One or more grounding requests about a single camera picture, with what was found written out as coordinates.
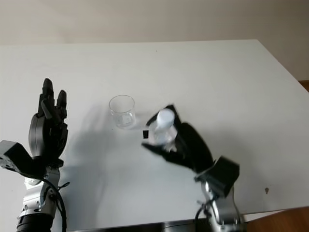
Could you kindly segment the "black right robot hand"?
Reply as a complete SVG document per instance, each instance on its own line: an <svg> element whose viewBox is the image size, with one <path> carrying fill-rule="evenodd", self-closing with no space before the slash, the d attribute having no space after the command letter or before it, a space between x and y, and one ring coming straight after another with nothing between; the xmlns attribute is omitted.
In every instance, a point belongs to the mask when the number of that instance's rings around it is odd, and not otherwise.
<svg viewBox="0 0 309 232"><path fill-rule="evenodd" d="M142 143L141 145L152 153L161 156L165 161L180 165L201 173L213 166L214 160L205 141L194 127L187 122L181 122L173 104L167 105L175 114L174 126L178 132L175 139L175 151L167 151L161 145Z"/></svg>

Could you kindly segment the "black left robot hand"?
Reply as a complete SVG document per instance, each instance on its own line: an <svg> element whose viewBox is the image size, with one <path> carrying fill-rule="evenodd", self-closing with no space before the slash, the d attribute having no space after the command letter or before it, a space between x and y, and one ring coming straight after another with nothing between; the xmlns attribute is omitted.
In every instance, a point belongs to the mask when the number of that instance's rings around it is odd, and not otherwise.
<svg viewBox="0 0 309 232"><path fill-rule="evenodd" d="M67 93L59 92L54 98L53 83L46 78L39 97L38 111L31 120L28 141L32 157L49 164L58 160L67 138Z"/></svg>

